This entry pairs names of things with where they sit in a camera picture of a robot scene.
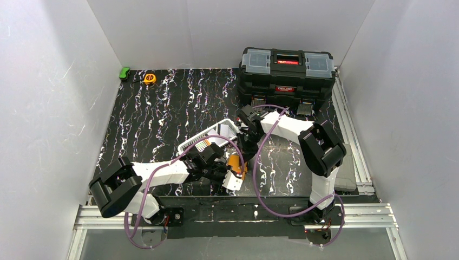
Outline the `orange leather card holder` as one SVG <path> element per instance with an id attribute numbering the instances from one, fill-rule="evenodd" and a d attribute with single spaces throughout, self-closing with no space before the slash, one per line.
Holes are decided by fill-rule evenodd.
<path id="1" fill-rule="evenodd" d="M 244 180 L 248 170 L 247 163 L 242 164 L 240 157 L 237 154 L 229 156 L 227 165 L 230 171 L 239 179 Z"/>

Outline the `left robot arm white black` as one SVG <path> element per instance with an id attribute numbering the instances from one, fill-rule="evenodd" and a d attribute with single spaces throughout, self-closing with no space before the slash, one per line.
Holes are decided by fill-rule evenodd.
<path id="1" fill-rule="evenodd" d="M 138 163 L 120 157 L 95 174 L 88 186 L 103 218 L 121 212 L 137 214 L 141 202 L 145 204 L 141 215 L 152 218 L 161 207 L 153 195 L 143 195 L 145 190 L 165 184 L 190 183 L 201 178 L 222 183 L 227 173 L 224 155 L 224 149 L 212 143 L 202 151 L 192 147 L 183 157 L 173 161 Z"/>

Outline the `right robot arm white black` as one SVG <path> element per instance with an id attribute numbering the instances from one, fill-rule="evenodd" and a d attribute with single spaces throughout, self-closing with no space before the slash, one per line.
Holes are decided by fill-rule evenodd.
<path id="1" fill-rule="evenodd" d="M 286 108 L 276 105 L 247 105 L 238 111 L 242 123 L 238 134 L 238 148 L 244 161 L 258 161 L 265 142 L 271 135 L 298 144 L 307 167 L 312 173 L 311 194 L 308 207 L 298 213 L 281 214 L 271 210 L 256 196 L 271 214 L 282 218 L 302 215 L 323 219 L 335 204 L 335 182 L 339 168 L 347 154 L 346 148 L 329 121 L 317 123 L 289 117 Z"/>

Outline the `white plastic basket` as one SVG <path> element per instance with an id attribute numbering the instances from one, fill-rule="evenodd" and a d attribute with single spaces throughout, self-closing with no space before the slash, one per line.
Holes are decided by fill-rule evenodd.
<path id="1" fill-rule="evenodd" d="M 237 138 L 238 133 L 239 129 L 231 119 L 220 120 L 181 143 L 178 146 L 177 155 L 181 154 L 187 147 L 195 143 L 195 147 L 200 152 L 202 152 L 211 143 L 215 143 L 219 147 L 224 147 L 228 144 L 228 141 L 226 139 L 222 139 L 221 137 L 234 141 Z"/>

